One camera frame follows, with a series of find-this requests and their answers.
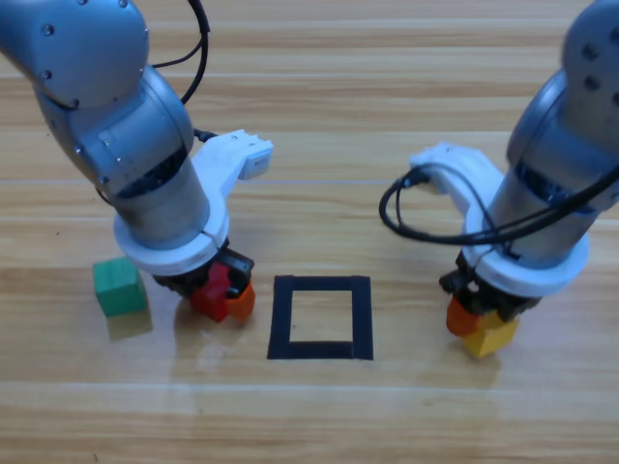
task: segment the black cable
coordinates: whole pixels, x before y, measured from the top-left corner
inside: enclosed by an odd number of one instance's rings
[[[195,138],[197,138],[202,143],[205,143],[207,140],[213,137],[217,137],[217,134],[214,132],[208,132],[207,130],[200,129],[194,129],[193,135],[195,135]]]
[[[385,225],[387,225],[387,227],[389,227],[392,231],[394,231],[401,237],[417,240],[420,242],[428,242],[440,245],[454,245],[461,247],[505,244],[539,232],[540,230],[549,227],[555,222],[561,220],[562,218],[565,218],[566,216],[586,206],[592,199],[594,199],[604,190],[609,188],[619,179],[619,166],[617,166],[610,170],[608,174],[606,174],[600,179],[600,181],[593,184],[592,186],[569,197],[558,205],[546,208],[544,210],[540,210],[539,212],[529,215],[528,217],[523,217],[513,222],[503,224],[500,227],[490,228],[488,230],[476,232],[473,234],[464,234],[457,236],[437,236],[428,234],[426,232],[417,231],[403,224],[401,221],[399,223],[395,223],[387,214],[387,206],[389,204],[389,200],[394,195],[394,193],[397,193],[399,190],[407,188],[403,180],[406,178],[410,178],[415,172],[423,173],[423,167],[417,166],[411,169],[411,171],[409,171],[406,176],[398,179],[385,192],[379,204],[379,214],[381,219],[383,220]],[[420,182],[417,182],[416,185],[420,184],[421,182],[427,181],[422,179]],[[515,226],[521,225],[525,222],[531,223],[528,225],[524,225],[517,230],[511,232],[504,232],[507,229],[514,228]]]
[[[200,28],[200,49],[202,52],[200,53],[200,64],[198,65],[197,72],[193,78],[192,85],[187,90],[183,98],[181,98],[181,102],[183,102],[183,104],[186,104],[193,96],[200,85],[204,72],[206,71],[206,62],[209,55],[209,32],[211,32],[208,18],[204,13],[204,8],[202,7],[200,0],[189,0],[189,2],[192,6],[193,12],[195,13],[195,17]]]
[[[101,200],[103,200],[105,203],[107,203],[109,206],[111,206],[112,204],[109,202],[109,200],[107,198],[105,198],[105,195],[103,195],[101,193],[101,191],[98,188],[95,188],[95,190],[97,191],[97,193],[99,194],[99,196],[101,197]]]
[[[168,66],[180,65],[181,63],[185,63],[186,61],[190,60],[193,57],[193,55],[197,53],[201,47],[202,47],[202,39],[200,39],[200,42],[197,43],[195,48],[192,51],[190,51],[188,55],[185,55],[183,58],[179,58],[178,60],[166,61],[165,63],[158,63],[157,65],[153,65],[153,68],[155,69],[166,68]]]

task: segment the white plastic bracket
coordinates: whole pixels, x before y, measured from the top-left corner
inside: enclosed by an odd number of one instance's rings
[[[440,143],[410,158],[411,167],[427,165],[430,184],[438,194],[448,194],[464,216],[462,233],[484,228],[484,211],[467,179],[488,208],[503,182],[503,174],[479,150]],[[560,264],[549,269],[531,269],[499,253],[492,246],[465,246],[462,253],[476,274],[490,285],[511,295],[543,298],[567,287],[584,269],[589,258],[589,237],[585,235]]]
[[[210,216],[202,233],[175,249],[152,249],[136,242],[117,216],[116,242],[142,271],[154,276],[178,276],[213,259],[223,247],[230,228],[226,199],[239,180],[257,177],[269,168],[273,143],[236,130],[209,139],[192,159],[209,201]]]

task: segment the wooden table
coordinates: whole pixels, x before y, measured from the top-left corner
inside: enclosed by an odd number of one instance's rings
[[[140,0],[151,62],[196,43],[182,0]],[[0,462],[619,461],[619,216],[588,268],[473,361],[437,279],[458,249],[401,240],[377,205],[408,156],[446,140],[505,168],[514,124],[588,0],[209,0],[197,127],[273,140],[271,171],[230,200],[254,258],[249,324],[215,325],[146,277],[150,315],[107,321],[91,277],[120,255],[113,212],[0,62]],[[179,92],[196,61],[165,75]],[[458,230],[449,199],[407,220]],[[266,359],[274,277],[371,277],[373,362]],[[293,339],[349,339],[350,299],[295,296]]]

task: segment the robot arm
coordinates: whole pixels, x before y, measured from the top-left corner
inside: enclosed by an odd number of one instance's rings
[[[199,0],[190,4],[204,32]],[[148,51],[148,29],[131,0],[0,5],[0,52],[31,82],[63,151],[116,209],[119,246],[189,296],[226,253],[227,195],[239,178],[268,168],[272,145],[236,131],[211,138],[191,159],[192,121],[147,64]]]
[[[404,234],[401,222],[394,227],[386,220],[389,192],[381,202],[383,220],[400,235],[463,245],[457,270],[441,277],[440,284],[454,297],[449,330],[477,356],[506,344],[521,312],[579,275],[588,258],[589,228],[619,198],[617,17],[619,0],[599,0],[575,20],[564,43],[561,70],[516,125],[506,175],[481,152],[451,144],[411,157],[411,172],[421,169],[425,177],[418,178],[449,194],[464,215],[466,235],[460,240]],[[559,214],[586,190],[597,193]],[[498,236],[494,230],[500,227],[514,232],[532,224],[542,212],[556,214],[556,220],[513,240],[489,239]]]

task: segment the cable connector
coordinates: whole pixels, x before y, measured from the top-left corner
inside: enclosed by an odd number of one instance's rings
[[[273,143],[244,130],[209,138],[193,157],[203,185],[220,186],[224,197],[238,181],[264,174],[271,163]]]
[[[240,181],[248,181],[261,176],[269,170],[271,164],[271,154],[273,153],[273,143],[269,140],[261,140],[257,135],[248,138],[248,148],[245,150],[247,159],[241,174]]]
[[[419,184],[427,184],[430,181],[430,176],[422,170],[421,166],[411,169],[399,179],[403,189],[411,189]]]

